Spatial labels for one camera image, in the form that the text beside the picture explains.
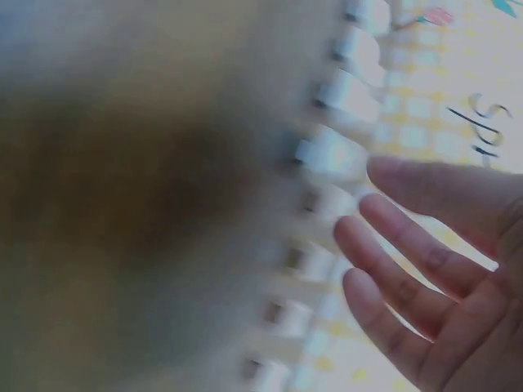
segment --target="spiral notebook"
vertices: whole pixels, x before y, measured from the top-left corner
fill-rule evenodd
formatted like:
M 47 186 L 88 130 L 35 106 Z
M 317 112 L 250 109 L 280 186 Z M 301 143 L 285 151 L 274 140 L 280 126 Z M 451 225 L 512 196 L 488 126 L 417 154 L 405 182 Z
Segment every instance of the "spiral notebook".
M 392 2 L 396 30 L 387 38 L 387 92 L 373 150 L 407 158 L 523 172 L 520 146 L 523 4 L 511 0 Z M 439 240 L 494 268 L 438 221 L 415 219 Z M 419 272 L 380 238 L 409 273 Z M 288 390 L 416 390 L 372 346 L 352 318 L 338 257 L 330 286 Z

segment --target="spiral binding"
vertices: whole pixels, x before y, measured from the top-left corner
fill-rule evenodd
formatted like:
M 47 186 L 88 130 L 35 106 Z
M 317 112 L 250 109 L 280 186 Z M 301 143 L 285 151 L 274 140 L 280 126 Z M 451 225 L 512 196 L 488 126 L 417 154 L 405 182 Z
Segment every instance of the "spiral binding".
M 366 180 L 385 78 L 375 37 L 388 33 L 391 12 L 383 0 L 348 0 L 345 12 L 325 80 L 311 100 L 320 120 L 306 122 L 293 155 L 306 186 L 299 211 L 284 225 L 287 251 L 249 335 L 240 366 L 246 391 L 287 390 L 339 257 L 333 226 L 354 212 Z

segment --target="hand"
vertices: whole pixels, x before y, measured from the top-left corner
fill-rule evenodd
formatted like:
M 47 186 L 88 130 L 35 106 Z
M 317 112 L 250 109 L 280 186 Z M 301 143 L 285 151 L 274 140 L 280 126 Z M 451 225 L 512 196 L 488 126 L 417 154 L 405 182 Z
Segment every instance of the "hand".
M 355 319 L 422 391 L 522 391 L 523 176 L 388 157 L 372 158 L 368 169 L 391 199 L 445 223 L 498 269 L 453 252 L 371 194 L 361 215 L 443 294 L 403 271 L 358 218 L 344 217 L 334 236 L 356 267 L 343 279 Z

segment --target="finger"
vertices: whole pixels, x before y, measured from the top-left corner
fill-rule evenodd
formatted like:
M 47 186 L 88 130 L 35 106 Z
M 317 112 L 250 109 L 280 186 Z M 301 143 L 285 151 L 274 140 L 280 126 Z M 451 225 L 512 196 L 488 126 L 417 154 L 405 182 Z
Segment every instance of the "finger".
M 449 227 L 462 239 L 470 243 L 477 251 L 489 257 L 492 261 L 498 259 L 498 242 L 487 238 L 481 234 L 474 233 L 473 230 L 466 229 L 460 225 L 449 225 Z
M 368 171 L 372 182 L 400 205 L 488 238 L 499 238 L 514 213 L 523 216 L 523 183 L 517 175 L 383 156 L 371 158 Z
M 343 290 L 354 318 L 369 339 L 416 385 L 431 343 L 411 332 L 391 313 L 364 271 L 349 270 L 343 278 Z
M 436 339 L 456 302 L 407 274 L 358 218 L 342 218 L 334 236 L 349 261 L 371 276 L 387 303 L 428 339 Z
M 440 290 L 460 301 L 489 271 L 450 250 L 379 194 L 360 202 L 361 215 Z

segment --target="knuckle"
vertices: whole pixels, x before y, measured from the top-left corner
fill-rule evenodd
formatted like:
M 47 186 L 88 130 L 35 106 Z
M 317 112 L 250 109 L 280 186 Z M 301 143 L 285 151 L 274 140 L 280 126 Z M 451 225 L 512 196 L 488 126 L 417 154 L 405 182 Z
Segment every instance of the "knuckle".
M 397 290 L 398 310 L 401 312 L 409 308 L 420 293 L 421 289 L 421 284 L 414 282 L 414 280 L 403 280 Z
M 454 253 L 447 247 L 434 246 L 425 257 L 423 264 L 432 272 L 438 272 L 446 265 Z
M 407 338 L 407 332 L 403 327 L 398 327 L 387 339 L 384 347 L 385 355 L 394 355 L 400 350 Z

